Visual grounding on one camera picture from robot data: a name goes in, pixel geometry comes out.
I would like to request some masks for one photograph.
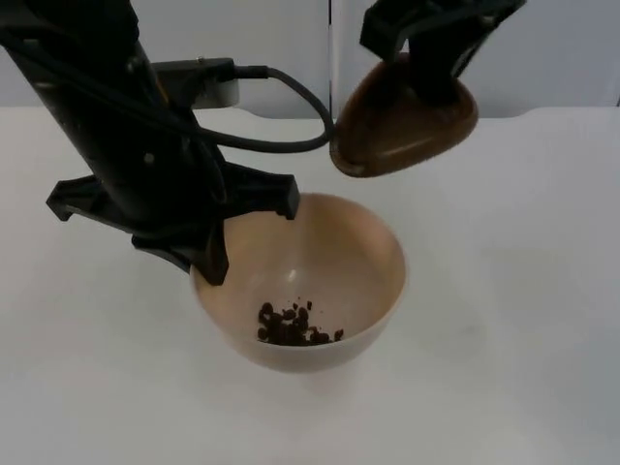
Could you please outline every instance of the brown plastic scoop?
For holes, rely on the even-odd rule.
[[[331,160],[345,174],[372,177],[403,170],[449,150],[478,122],[472,95],[456,82],[457,99],[422,102],[410,85],[409,54],[381,62],[362,81],[336,123]]]

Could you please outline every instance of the white table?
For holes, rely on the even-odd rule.
[[[280,140],[316,121],[201,122]],[[187,276],[45,200],[87,173],[43,109],[0,110],[0,462],[550,465],[620,460],[620,111],[483,120],[411,170],[227,150],[342,195],[402,239],[411,285],[359,360],[313,376],[236,355]]]

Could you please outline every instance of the bowl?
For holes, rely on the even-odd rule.
[[[345,363],[386,327],[406,282],[402,247],[388,226],[353,201],[323,194],[301,196],[294,221],[273,212],[231,218],[225,224],[230,269],[211,286],[192,269],[198,299],[233,348],[278,371],[313,372]],[[259,311],[311,301],[309,325],[339,342],[288,347],[259,340]]]

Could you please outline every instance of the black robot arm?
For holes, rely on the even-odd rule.
[[[138,249],[186,271],[194,265],[218,285],[228,270],[225,219],[259,210],[295,217],[293,176],[230,164],[218,148],[284,152],[325,144],[328,111],[293,79],[230,59],[151,66],[127,0],[11,0],[0,6],[0,27],[0,43],[93,171],[59,182],[49,196],[61,220],[76,213],[123,230]],[[191,106],[205,83],[270,77],[321,112],[323,136],[278,143],[200,128]]]

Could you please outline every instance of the gray wall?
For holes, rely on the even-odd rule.
[[[133,0],[141,41],[152,61],[229,56],[238,64],[266,64],[299,79],[324,102],[329,96],[326,0]],[[0,106],[39,105],[4,49]],[[272,117],[313,111],[282,84],[244,83],[241,106]]]
[[[333,95],[339,109],[377,61],[357,45],[363,13],[374,2],[333,2]],[[495,32],[463,77],[481,114],[616,105],[618,18],[618,0],[529,0]]]
[[[358,45],[373,0],[133,0],[153,61],[231,56],[282,68],[343,105],[376,59]],[[620,97],[619,0],[529,0],[495,33],[464,76],[484,116],[547,106],[611,106]],[[314,113],[277,82],[245,83],[241,106],[272,117]],[[0,106],[37,105],[0,53]]]

